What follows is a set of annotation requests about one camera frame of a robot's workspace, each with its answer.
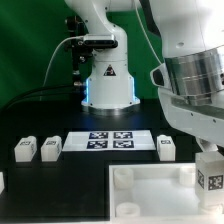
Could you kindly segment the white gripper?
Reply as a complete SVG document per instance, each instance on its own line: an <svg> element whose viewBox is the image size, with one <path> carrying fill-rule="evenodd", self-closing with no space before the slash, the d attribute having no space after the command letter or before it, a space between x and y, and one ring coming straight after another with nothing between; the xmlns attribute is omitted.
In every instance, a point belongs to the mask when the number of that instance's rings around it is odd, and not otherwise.
<svg viewBox="0 0 224 224"><path fill-rule="evenodd" d="M171 91L159 88L159 100L167 122L175 129L197 137L203 152L224 147L224 108L191 106Z"/></svg>

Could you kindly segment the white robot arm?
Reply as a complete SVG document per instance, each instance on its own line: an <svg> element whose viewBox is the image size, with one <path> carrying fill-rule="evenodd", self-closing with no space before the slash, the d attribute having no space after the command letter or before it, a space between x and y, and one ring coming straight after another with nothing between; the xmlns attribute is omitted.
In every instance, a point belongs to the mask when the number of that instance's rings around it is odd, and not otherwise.
<svg viewBox="0 0 224 224"><path fill-rule="evenodd" d="M81 17L93 49L83 109L120 112L139 104L128 72L127 35L108 12L142 9L162 40L163 58L150 72L168 123L202 148L224 147L224 0L64 0Z"/></svg>

